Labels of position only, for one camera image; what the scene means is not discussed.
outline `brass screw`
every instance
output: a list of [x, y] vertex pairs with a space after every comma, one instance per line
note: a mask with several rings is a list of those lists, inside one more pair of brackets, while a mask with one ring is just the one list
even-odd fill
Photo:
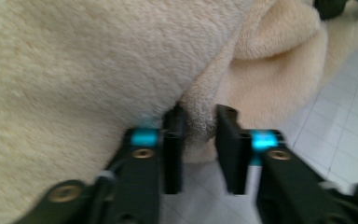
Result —
[[53, 203], [67, 203], [77, 198], [82, 191], [82, 188], [76, 185], [67, 185], [53, 190], [48, 199]]
[[132, 214], [123, 214], [117, 218], [117, 224], [140, 224], [141, 222]]
[[138, 149], [132, 152], [132, 156], [137, 159], [146, 159], [152, 157], [153, 155], [154, 151], [147, 148]]
[[324, 220], [325, 224], [345, 224], [348, 223], [348, 220], [337, 214], [328, 214]]
[[288, 161], [288, 160], [290, 160], [292, 158], [289, 153], [281, 151], [281, 150], [269, 151], [268, 155], [272, 159], [279, 160], [279, 161]]

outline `white tiled floor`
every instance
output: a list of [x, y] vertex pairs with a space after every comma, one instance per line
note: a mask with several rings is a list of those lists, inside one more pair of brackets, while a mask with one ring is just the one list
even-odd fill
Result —
[[[315, 171], [345, 193], [358, 183], [358, 50], [337, 76], [279, 128]], [[258, 224], [255, 195], [260, 173], [251, 167], [248, 195], [228, 196], [216, 162], [186, 165], [185, 192], [163, 197], [164, 224]]]

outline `plush blanket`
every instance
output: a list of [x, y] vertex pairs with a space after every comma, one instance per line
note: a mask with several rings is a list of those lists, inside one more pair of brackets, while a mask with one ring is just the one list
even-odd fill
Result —
[[356, 3], [320, 22], [296, 0], [0, 0], [0, 223], [58, 181], [92, 181], [125, 130], [178, 101], [186, 161], [210, 161], [214, 104], [274, 125], [357, 47]]

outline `fleece fabric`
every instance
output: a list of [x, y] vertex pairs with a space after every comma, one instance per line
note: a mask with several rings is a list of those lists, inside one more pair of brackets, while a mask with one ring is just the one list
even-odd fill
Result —
[[251, 0], [0, 0], [0, 223], [156, 127]]
[[0, 223], [51, 185], [91, 183], [122, 134], [188, 114], [210, 161], [214, 104], [243, 127], [287, 118], [358, 47], [358, 4], [321, 22], [299, 0], [0, 0]]
[[[213, 99], [210, 95], [202, 100], [182, 99], [191, 120], [185, 160], [215, 159], [211, 138], [215, 104], [237, 109], [242, 128], [277, 127], [326, 84], [356, 49], [357, 2], [349, 2], [341, 16], [320, 21], [309, 1], [255, 0], [244, 18], [234, 54], [220, 55], [232, 61], [226, 63], [227, 70], [220, 69], [225, 72], [219, 73], [223, 78], [218, 91], [210, 91]], [[195, 85], [205, 87], [205, 82], [196, 79]], [[197, 90], [190, 95], [205, 95], [203, 89]]]

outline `metal pin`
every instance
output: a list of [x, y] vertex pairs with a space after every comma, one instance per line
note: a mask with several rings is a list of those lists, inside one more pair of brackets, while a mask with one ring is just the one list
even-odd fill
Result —
[[290, 160], [292, 158], [289, 153], [284, 152], [284, 151], [280, 151], [280, 150], [269, 151], [268, 155], [272, 159], [279, 160], [279, 161], [288, 161], [288, 160]]
[[53, 190], [48, 199], [53, 203], [67, 203], [77, 198], [82, 188], [77, 185], [67, 185]]
[[146, 159], [152, 157], [154, 153], [155, 152], [153, 150], [142, 148], [132, 152], [132, 156], [137, 159]]
[[117, 224], [139, 224], [138, 219], [132, 214], [123, 214], [117, 218]]

